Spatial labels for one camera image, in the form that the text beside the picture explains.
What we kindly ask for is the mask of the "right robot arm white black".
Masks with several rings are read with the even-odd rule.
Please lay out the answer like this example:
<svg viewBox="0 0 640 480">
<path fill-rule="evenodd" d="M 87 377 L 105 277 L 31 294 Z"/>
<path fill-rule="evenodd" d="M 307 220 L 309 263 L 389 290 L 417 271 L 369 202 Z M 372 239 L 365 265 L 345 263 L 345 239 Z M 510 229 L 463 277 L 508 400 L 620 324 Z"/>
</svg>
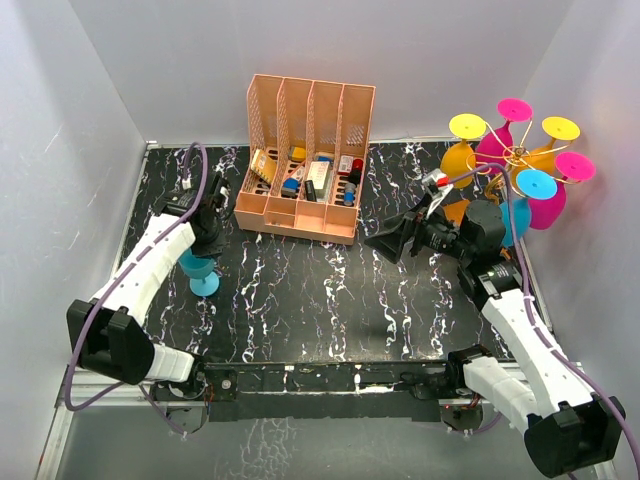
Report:
<svg viewBox="0 0 640 480">
<path fill-rule="evenodd" d="M 518 268 L 502 254 L 506 228 L 501 209 L 485 200 L 468 204 L 459 225 L 447 220 L 427 194 L 404 214 L 384 221 L 365 244 L 392 263 L 406 245 L 458 260 L 465 294 L 507 343 L 524 376 L 511 376 L 481 345 L 451 352 L 447 388 L 487 399 L 523 436 L 527 453 L 548 478 L 611 460 L 625 412 L 565 365 L 565 356 L 523 290 Z"/>
</svg>

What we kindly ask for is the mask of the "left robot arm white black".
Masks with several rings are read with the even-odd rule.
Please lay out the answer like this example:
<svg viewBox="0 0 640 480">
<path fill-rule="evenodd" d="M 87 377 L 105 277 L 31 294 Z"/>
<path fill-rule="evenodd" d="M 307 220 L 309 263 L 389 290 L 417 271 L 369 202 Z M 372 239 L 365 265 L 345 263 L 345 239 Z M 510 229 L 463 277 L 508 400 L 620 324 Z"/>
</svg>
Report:
<svg viewBox="0 0 640 480">
<path fill-rule="evenodd" d="M 175 269 L 194 295 L 219 288 L 215 272 L 226 243 L 224 212 L 229 183 L 220 174 L 203 189 L 174 191 L 157 204 L 142 237 L 115 276 L 88 301 L 76 300 L 66 319 L 76 366 L 120 384 L 155 381 L 185 399 L 204 394 L 202 359 L 153 342 L 144 329 L 147 312 Z"/>
</svg>

